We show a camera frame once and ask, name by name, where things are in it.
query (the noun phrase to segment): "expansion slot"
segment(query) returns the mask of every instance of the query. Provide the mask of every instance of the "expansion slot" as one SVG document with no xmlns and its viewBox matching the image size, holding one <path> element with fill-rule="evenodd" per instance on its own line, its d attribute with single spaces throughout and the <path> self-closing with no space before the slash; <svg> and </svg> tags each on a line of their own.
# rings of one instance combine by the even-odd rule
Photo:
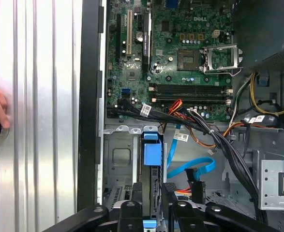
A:
<svg viewBox="0 0 284 232">
<path fill-rule="evenodd" d="M 132 20 L 133 20 L 133 11 L 128 10 L 127 12 L 127 55 L 132 53 Z"/>
<path fill-rule="evenodd" d="M 151 33 L 151 13 L 144 13 L 144 25 L 143 25 L 143 57 L 142 57 L 142 69 L 147 72 L 150 64 L 150 33 Z"/>
<path fill-rule="evenodd" d="M 116 62 L 121 64 L 121 14 L 116 15 Z"/>
</svg>

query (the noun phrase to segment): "motherboard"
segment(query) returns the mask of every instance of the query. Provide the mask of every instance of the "motherboard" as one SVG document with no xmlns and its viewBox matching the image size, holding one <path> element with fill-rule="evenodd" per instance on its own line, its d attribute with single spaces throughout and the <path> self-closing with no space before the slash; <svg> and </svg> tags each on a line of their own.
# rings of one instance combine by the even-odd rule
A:
<svg viewBox="0 0 284 232">
<path fill-rule="evenodd" d="M 111 0 L 106 104 L 121 98 L 166 112 L 177 99 L 209 121 L 228 121 L 231 75 L 203 72 L 203 49 L 232 44 L 229 0 Z M 233 65 L 217 49 L 211 65 Z"/>
</svg>

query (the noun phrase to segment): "green circuit board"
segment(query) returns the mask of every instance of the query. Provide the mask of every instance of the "green circuit board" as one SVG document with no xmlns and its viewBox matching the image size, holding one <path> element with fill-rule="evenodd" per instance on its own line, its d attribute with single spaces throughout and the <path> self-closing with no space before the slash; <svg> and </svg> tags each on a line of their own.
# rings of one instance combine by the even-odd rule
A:
<svg viewBox="0 0 284 232">
<path fill-rule="evenodd" d="M 210 2 L 180 0 L 177 8 L 168 8 L 164 0 L 154 0 L 151 8 L 147 8 L 144 0 L 112 0 L 109 12 L 107 105 L 118 104 L 123 97 L 122 89 L 129 89 L 130 95 L 127 96 L 136 107 L 146 103 L 165 111 L 173 101 L 155 102 L 156 93 L 149 90 L 150 85 L 176 85 L 186 90 L 200 86 L 230 87 L 230 75 L 205 75 L 197 65 L 203 62 L 199 55 L 203 47 L 231 44 L 231 11 L 224 3 Z M 128 11 L 133 14 L 130 55 L 126 54 Z M 143 31 L 140 20 L 144 12 L 151 12 L 152 20 L 151 58 L 147 70 L 142 65 L 144 44 L 137 35 Z M 215 30 L 221 32 L 218 38 L 212 35 Z M 231 52 L 223 50 L 215 53 L 212 64 L 214 68 L 230 65 Z M 178 95 L 187 96 L 180 91 Z M 185 105 L 208 114 L 207 120 L 228 120 L 225 104 L 186 101 Z"/>
</svg>

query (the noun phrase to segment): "dell logo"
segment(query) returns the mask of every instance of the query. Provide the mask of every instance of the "dell logo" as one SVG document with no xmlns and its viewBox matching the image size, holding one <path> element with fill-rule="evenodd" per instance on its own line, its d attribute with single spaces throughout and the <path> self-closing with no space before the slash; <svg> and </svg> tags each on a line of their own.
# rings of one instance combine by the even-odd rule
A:
<svg viewBox="0 0 284 232">
<path fill-rule="evenodd" d="M 206 19 L 206 17 L 194 17 L 194 21 L 207 22 L 207 19 Z"/>
</svg>

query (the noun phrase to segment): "screw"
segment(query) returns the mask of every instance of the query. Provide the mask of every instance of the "screw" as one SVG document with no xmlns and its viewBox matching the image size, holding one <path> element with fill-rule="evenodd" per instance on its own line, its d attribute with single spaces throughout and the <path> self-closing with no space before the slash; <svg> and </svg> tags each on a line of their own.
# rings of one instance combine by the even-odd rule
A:
<svg viewBox="0 0 284 232">
<path fill-rule="evenodd" d="M 96 213 L 100 213 L 100 212 L 102 212 L 103 211 L 103 208 L 101 208 L 101 207 L 96 207 L 95 209 L 94 209 L 94 212 L 96 212 Z"/>
<path fill-rule="evenodd" d="M 131 207 L 131 206 L 135 206 L 135 204 L 133 202 L 129 202 L 127 203 L 127 206 Z"/>
<path fill-rule="evenodd" d="M 186 206 L 186 202 L 179 202 L 179 206 L 185 207 Z"/>
<path fill-rule="evenodd" d="M 212 211 L 215 211 L 215 212 L 221 211 L 221 208 L 219 208 L 218 206 L 212 206 L 211 209 L 212 209 Z"/>
</svg>

